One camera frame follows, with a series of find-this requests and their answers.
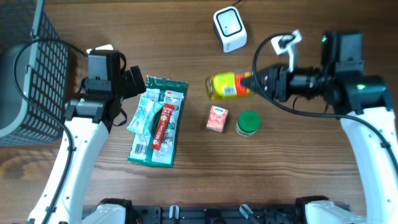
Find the yellow Vim dish soap bottle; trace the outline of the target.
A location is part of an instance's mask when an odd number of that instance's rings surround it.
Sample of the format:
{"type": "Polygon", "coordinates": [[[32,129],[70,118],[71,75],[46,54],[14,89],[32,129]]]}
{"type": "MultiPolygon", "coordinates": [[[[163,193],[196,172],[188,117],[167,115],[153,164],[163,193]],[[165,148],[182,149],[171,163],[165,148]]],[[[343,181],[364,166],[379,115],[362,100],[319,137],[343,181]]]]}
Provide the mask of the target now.
{"type": "Polygon", "coordinates": [[[212,100],[225,100],[249,96],[252,91],[241,84],[243,78],[250,77],[251,72],[220,72],[208,77],[205,81],[206,92],[212,100]]]}

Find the red Nescafe sachet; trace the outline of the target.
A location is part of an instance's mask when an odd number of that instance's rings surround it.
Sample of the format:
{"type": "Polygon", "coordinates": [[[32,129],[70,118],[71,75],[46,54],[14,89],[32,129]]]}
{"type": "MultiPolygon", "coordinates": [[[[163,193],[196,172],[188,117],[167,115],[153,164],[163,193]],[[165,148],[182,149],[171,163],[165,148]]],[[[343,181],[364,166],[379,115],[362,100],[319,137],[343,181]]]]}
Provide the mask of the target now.
{"type": "Polygon", "coordinates": [[[173,110],[174,110],[174,105],[164,103],[153,141],[150,144],[150,146],[157,151],[160,150],[164,133],[165,130],[167,129],[173,110]]]}

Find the green lid jar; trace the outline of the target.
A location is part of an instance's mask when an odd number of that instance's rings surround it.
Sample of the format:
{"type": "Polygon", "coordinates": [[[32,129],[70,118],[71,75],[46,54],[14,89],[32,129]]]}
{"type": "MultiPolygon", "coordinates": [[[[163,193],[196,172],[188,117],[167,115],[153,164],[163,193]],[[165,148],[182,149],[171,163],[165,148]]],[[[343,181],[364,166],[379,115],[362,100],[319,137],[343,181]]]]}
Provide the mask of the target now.
{"type": "Polygon", "coordinates": [[[236,122],[236,132],[244,138],[251,137],[261,126],[261,117],[253,110],[243,111],[236,122]]]}

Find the orange Kleenex tissue pack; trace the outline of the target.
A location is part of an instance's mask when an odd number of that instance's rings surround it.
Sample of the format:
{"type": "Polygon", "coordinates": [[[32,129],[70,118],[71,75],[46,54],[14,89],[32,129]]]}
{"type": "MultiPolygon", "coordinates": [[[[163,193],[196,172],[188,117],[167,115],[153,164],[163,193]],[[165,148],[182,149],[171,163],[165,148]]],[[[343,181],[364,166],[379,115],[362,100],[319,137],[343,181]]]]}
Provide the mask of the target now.
{"type": "Polygon", "coordinates": [[[228,117],[228,110],[218,106],[212,106],[210,115],[206,124],[206,128],[222,133],[226,119],[228,117]]]}

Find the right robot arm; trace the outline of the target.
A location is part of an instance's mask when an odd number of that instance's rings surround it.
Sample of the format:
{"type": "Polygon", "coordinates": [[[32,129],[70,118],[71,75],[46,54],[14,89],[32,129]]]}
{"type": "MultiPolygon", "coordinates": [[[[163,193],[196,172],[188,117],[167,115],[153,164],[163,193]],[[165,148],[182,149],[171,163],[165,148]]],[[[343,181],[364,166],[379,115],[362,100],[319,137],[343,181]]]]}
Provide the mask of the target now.
{"type": "Polygon", "coordinates": [[[289,64],[259,70],[241,83],[280,109],[290,96],[323,97],[332,113],[323,118],[339,120],[354,152],[366,199],[366,216],[355,215],[335,205],[328,197],[296,200],[300,223],[396,223],[397,133],[392,96],[379,75],[364,74],[362,35],[358,31],[326,31],[322,38],[320,67],[299,68],[298,31],[271,35],[279,55],[288,54],[289,64]]]}

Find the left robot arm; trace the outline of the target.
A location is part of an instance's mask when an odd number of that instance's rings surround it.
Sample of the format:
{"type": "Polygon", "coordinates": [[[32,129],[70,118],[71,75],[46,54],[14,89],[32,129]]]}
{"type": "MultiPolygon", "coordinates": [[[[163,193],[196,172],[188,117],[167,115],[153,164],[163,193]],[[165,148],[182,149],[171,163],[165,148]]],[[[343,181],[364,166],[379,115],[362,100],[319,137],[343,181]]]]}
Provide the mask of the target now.
{"type": "Polygon", "coordinates": [[[127,69],[117,50],[92,50],[82,88],[66,105],[63,142],[28,223],[134,223],[138,217],[130,200],[106,198],[87,217],[83,206],[98,154],[114,119],[125,113],[123,100],[146,90],[141,71],[127,69]]]}

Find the white barcode scanner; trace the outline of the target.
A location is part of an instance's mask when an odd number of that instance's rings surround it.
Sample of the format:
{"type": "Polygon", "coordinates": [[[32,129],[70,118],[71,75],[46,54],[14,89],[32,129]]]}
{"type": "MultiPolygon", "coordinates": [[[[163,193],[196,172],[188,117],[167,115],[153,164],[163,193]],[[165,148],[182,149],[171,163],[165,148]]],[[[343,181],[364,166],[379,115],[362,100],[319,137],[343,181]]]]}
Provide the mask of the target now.
{"type": "Polygon", "coordinates": [[[224,53],[246,45],[248,34],[239,11],[234,6],[228,6],[214,13],[213,30],[224,53]]]}

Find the dark grey mesh basket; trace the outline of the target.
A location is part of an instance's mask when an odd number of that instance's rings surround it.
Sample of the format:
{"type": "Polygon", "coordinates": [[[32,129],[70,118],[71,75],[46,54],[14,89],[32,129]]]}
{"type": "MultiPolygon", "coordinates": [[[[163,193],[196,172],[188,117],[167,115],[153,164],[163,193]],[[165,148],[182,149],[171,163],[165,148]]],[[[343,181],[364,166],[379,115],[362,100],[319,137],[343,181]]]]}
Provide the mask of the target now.
{"type": "Polygon", "coordinates": [[[1,0],[1,146],[62,135],[69,57],[58,37],[43,1],[1,0]]]}

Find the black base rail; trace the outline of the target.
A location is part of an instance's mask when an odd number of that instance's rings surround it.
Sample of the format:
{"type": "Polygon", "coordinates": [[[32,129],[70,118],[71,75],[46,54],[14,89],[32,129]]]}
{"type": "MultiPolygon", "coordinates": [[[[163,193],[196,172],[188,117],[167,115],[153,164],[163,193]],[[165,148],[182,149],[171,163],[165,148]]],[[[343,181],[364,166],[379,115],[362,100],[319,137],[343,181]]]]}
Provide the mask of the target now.
{"type": "Polygon", "coordinates": [[[170,207],[141,205],[133,207],[132,223],[302,223],[301,212],[293,204],[249,207],[170,207]]]}

